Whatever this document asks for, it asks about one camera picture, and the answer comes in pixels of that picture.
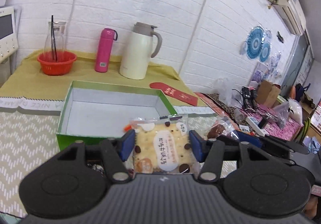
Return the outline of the person's left hand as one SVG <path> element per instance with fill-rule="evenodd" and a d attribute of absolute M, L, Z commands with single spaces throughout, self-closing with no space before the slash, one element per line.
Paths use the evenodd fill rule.
<path fill-rule="evenodd" d="M 311 195 L 305 206 L 304 214 L 310 220 L 320 219 L 320 197 Z"/>

